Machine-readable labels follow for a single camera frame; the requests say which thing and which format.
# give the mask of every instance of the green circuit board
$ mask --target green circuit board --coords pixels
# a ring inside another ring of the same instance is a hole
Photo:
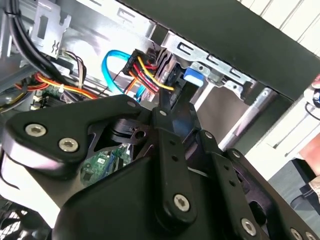
[[[113,173],[120,159],[123,160],[124,166],[129,164],[131,158],[127,151],[127,146],[122,145],[113,151],[99,152],[85,160],[80,173],[82,183],[87,187]]]

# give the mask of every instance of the fan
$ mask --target fan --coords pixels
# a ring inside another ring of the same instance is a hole
[[[0,216],[0,230],[8,230],[3,240],[45,240],[50,234],[50,228],[43,218],[31,209],[8,203]]]

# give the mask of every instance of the bolt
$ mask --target bolt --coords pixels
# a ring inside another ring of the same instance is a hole
[[[63,138],[59,141],[59,148],[62,151],[65,151],[68,153],[73,153],[77,151],[78,147],[79,147],[78,142],[69,137]]]
[[[291,228],[290,230],[296,240],[303,240],[302,236],[300,235],[300,233],[297,230],[295,230],[294,228]]]
[[[206,135],[208,138],[212,139],[212,134],[211,134],[210,132],[206,131],[206,132],[205,132],[205,135]]]
[[[133,107],[133,108],[136,107],[136,105],[135,105],[132,101],[127,101],[126,103],[127,103],[130,107]]]
[[[255,228],[255,226],[253,225],[253,223],[246,218],[242,218],[241,219],[241,224],[243,229],[251,236],[255,236],[257,234],[257,230]]]
[[[308,240],[316,240],[316,238],[308,231],[305,232],[306,237]]]
[[[174,205],[182,212],[188,212],[190,209],[190,203],[188,199],[181,195],[181,194],[176,194],[173,198]]]
[[[41,137],[47,133],[47,130],[44,126],[40,124],[29,124],[25,127],[25,132],[32,137]]]
[[[166,114],[165,111],[160,110],[160,113],[161,113],[163,116],[167,116],[167,114]]]
[[[233,150],[232,153],[233,153],[233,155],[235,155],[238,159],[240,158],[240,154],[239,154],[237,151]]]

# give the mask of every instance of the cable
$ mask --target cable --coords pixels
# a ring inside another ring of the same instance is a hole
[[[156,66],[149,66],[149,65],[145,65],[146,69],[151,69],[151,70],[156,70],[157,67]]]
[[[137,80],[134,78],[129,85],[124,89],[124,93],[127,94],[130,92],[130,90],[133,88],[133,86],[136,84]]]
[[[78,87],[80,89],[82,89],[82,86],[83,86],[83,84],[85,82],[86,74],[87,74],[87,68],[86,68],[86,66],[84,64],[84,61],[79,56],[75,55],[71,51],[63,50],[62,53],[67,55],[68,57],[70,57],[71,59],[73,59],[74,61],[77,62],[78,75],[79,75],[79,85],[78,85]]]
[[[19,84],[15,84],[14,85],[17,89],[19,90],[22,90],[22,86],[19,85]],[[38,84],[38,85],[28,85],[27,86],[27,91],[28,92],[33,92],[33,91],[37,91],[37,90],[43,90],[43,89],[46,89],[47,87],[49,87],[48,84],[46,83],[41,83],[41,84]]]
[[[138,56],[138,61],[144,71],[144,73],[146,75],[148,75],[149,78],[151,78],[151,80],[160,88],[163,88],[163,89],[167,89],[167,90],[170,90],[170,91],[174,91],[175,89],[172,87],[172,86],[166,86],[166,85],[163,85],[162,83],[158,82],[154,76],[146,69],[146,66],[145,64],[143,63],[142,59],[140,56]]]
[[[137,72],[137,74],[146,82],[146,84],[152,88],[152,90],[154,90],[155,92],[158,92],[158,88],[157,86],[153,85],[152,81],[148,80],[145,75],[141,72],[141,70],[138,68],[138,66],[134,63],[133,64],[133,68],[135,69],[135,71]]]
[[[316,117],[315,115],[313,115],[310,110],[308,109],[308,105],[311,105],[309,102],[307,102],[305,105],[304,105],[304,109],[305,111],[311,116],[313,117],[314,119],[320,121],[320,118],[319,117]]]
[[[22,23],[19,0],[7,0],[5,14],[9,16],[8,23],[12,41],[21,56],[26,59],[31,66],[41,72],[42,75],[54,79],[58,83],[68,85],[68,82],[64,79],[58,69],[38,51],[29,39]],[[73,102],[80,100],[75,94],[69,92],[65,92],[64,94],[66,94]]]
[[[18,107],[19,105],[21,105],[25,100],[28,99],[28,97],[31,95],[31,92],[27,92],[27,93],[21,93],[19,96],[17,96],[12,102],[10,102],[9,104],[5,104],[0,106],[0,114],[3,114],[9,110],[12,110],[16,107]]]
[[[91,92],[87,91],[87,90],[84,90],[84,89],[79,89],[77,87],[73,87],[73,86],[66,86],[66,85],[63,85],[63,84],[59,84],[57,82],[54,82],[48,78],[45,78],[44,76],[41,76],[39,73],[37,73],[34,78],[36,80],[38,80],[39,82],[44,82],[48,85],[51,85],[51,86],[54,86],[54,87],[57,87],[57,88],[63,88],[64,90],[67,90],[67,91],[71,91],[71,92],[74,92],[74,93],[77,93],[77,94],[80,94],[80,95],[83,95],[89,99],[97,99],[98,97],[94,94],[92,94]]]
[[[147,84],[144,83],[144,81],[142,79],[140,79],[139,77],[136,77],[132,71],[129,71],[129,74],[138,82],[140,82],[144,87],[146,87],[150,92],[152,92],[153,94],[156,94],[155,91],[153,91]]]
[[[116,57],[118,59],[122,59],[125,61],[128,61],[130,58],[130,55],[123,52],[123,51],[119,51],[119,50],[110,50],[105,57],[103,58],[102,64],[101,64],[101,70],[102,70],[102,74],[104,76],[104,79],[106,81],[106,84],[108,86],[108,88],[110,89],[111,92],[113,92],[116,95],[119,94],[123,94],[124,92],[117,86],[117,84],[114,82],[114,80],[112,79],[109,69],[108,69],[108,64],[107,64],[107,59],[109,57]],[[138,89],[138,91],[142,92],[145,90],[145,88],[143,86],[140,86],[140,88]]]

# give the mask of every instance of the yellow wire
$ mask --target yellow wire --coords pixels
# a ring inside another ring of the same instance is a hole
[[[162,83],[158,82],[154,76],[151,74],[151,72],[148,71],[148,69],[146,69],[146,66],[144,65],[144,62],[142,61],[141,57],[138,56],[138,61],[143,69],[143,71],[145,72],[145,74],[147,74],[149,76],[149,78],[152,79],[152,81],[160,88],[163,88],[163,89],[167,89],[167,90],[170,90],[170,91],[174,91],[175,89],[172,87],[172,86],[166,86],[166,85],[163,85]]]
[[[49,85],[51,85],[51,86],[54,86],[54,87],[57,87],[57,88],[59,88],[59,87],[61,86],[61,84],[58,84],[58,83],[55,84],[55,83],[52,83],[52,82],[50,82],[50,81],[47,81],[45,78],[43,78],[43,77],[40,76],[40,75],[38,75],[38,78],[39,78],[42,82],[44,82],[44,83],[46,83],[46,84],[49,84]],[[90,96],[89,94],[83,92],[81,89],[76,90],[76,89],[70,88],[70,87],[65,86],[65,85],[63,86],[63,89],[68,90],[68,91],[70,91],[70,92],[74,92],[74,93],[78,93],[78,94],[84,95],[84,96],[86,96],[86,97],[89,98],[89,99],[94,99],[92,96]]]
[[[11,102],[10,102],[10,105],[12,104],[15,104],[20,98],[22,98],[24,95],[24,93],[20,93],[15,99],[13,99]]]

